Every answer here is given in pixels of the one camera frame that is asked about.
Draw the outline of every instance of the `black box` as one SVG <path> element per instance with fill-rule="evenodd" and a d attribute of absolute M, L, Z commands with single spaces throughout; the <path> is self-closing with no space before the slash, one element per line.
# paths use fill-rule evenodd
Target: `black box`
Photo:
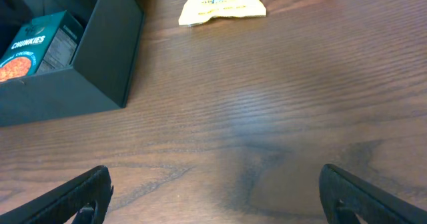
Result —
<path fill-rule="evenodd" d="M 35 17 L 68 10 L 85 32 L 68 68 L 0 83 L 0 126 L 124 108 L 145 17 L 137 0 L 24 2 Z"/>

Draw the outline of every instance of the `wooden surface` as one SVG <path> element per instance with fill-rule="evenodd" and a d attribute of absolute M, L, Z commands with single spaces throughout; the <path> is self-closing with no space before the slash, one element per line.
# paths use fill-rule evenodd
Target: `wooden surface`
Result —
<path fill-rule="evenodd" d="M 262 0 L 178 27 L 141 0 L 126 109 L 0 129 L 0 213 L 96 166 L 105 223 L 325 223 L 335 163 L 427 209 L 425 0 Z"/>

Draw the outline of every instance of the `cookie image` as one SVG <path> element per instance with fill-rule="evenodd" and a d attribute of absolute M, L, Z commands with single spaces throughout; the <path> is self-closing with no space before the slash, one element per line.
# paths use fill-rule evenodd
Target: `cookie image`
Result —
<path fill-rule="evenodd" d="M 18 57 L 6 63 L 0 68 L 0 82 L 10 78 L 25 76 L 31 67 L 31 60 L 26 57 Z"/>

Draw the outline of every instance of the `yellow bag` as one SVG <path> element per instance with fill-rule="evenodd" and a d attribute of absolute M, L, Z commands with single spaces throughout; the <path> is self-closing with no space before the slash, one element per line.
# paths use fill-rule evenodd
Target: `yellow bag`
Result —
<path fill-rule="evenodd" d="M 188 0 L 180 25 L 197 25 L 212 17 L 263 17 L 266 8 L 260 0 Z"/>

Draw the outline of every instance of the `wooden table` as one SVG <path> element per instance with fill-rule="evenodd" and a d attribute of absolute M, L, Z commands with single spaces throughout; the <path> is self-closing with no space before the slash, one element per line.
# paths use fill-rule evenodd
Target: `wooden table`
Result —
<path fill-rule="evenodd" d="M 425 0 L 178 27 L 186 1 L 142 0 L 126 109 L 0 129 L 0 213 L 96 165 L 106 223 L 325 223 L 325 163 L 427 209 Z"/>

